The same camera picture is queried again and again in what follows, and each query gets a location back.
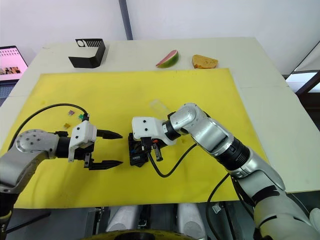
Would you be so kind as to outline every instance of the watermelon slice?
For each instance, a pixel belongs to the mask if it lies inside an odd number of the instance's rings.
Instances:
[[[172,50],[164,59],[162,59],[155,66],[159,69],[166,69],[178,62],[179,54],[178,50]]]

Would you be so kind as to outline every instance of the yellow mat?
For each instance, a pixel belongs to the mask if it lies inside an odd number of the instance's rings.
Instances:
[[[98,129],[123,136],[115,140],[98,138],[93,152],[95,161],[119,160],[123,164],[108,170],[89,171],[83,168],[84,161],[44,160],[15,207],[205,202],[226,171],[200,147],[193,149],[168,178],[158,176],[150,162],[141,168],[130,166],[128,133],[132,131],[132,117],[156,117],[150,107],[153,100],[159,100],[172,112],[184,103],[196,103],[266,159],[228,69],[44,74],[13,124],[1,154],[14,131],[29,115],[51,104],[72,103],[86,109],[90,122]],[[80,123],[81,112],[72,109],[75,114],[68,116],[70,109],[65,106],[49,109],[34,117],[22,131],[63,131],[63,125],[68,123],[71,134],[72,127]],[[157,162],[160,170],[167,173],[193,143],[187,135],[180,137],[176,145],[163,148],[164,160]],[[213,197],[213,201],[236,199],[230,179]]]

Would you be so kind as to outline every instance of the white table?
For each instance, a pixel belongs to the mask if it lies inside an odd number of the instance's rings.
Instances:
[[[194,54],[216,58],[219,68],[230,69],[269,162],[288,192],[320,189],[320,132],[255,38],[105,41],[105,45],[101,66],[94,69],[74,68],[68,56],[91,57],[96,49],[80,48],[75,42],[43,47],[0,107],[0,146],[40,74],[164,71],[155,64],[177,49],[180,59],[170,70],[193,69]]]

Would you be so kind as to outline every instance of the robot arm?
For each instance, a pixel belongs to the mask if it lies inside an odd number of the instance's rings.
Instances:
[[[193,140],[221,163],[231,175],[234,187],[254,207],[257,239],[319,239],[319,233],[294,201],[287,197],[279,174],[251,148],[243,145],[196,104],[184,104],[167,121],[134,117],[133,138],[141,140],[144,150],[160,151],[174,145],[181,135]]]
[[[96,163],[92,158],[97,137],[122,138],[118,133],[97,129],[88,120],[73,128],[71,137],[66,131],[55,133],[32,129],[20,133],[14,145],[0,157],[0,233],[5,237],[12,209],[19,194],[24,190],[38,165],[45,159],[68,158],[84,160],[89,170],[105,170],[121,164],[121,161],[103,160]]]

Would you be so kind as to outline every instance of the bread slice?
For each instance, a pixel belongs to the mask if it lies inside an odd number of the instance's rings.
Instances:
[[[201,55],[193,55],[192,56],[192,65],[195,69],[214,69],[218,64],[218,60],[201,56]]]

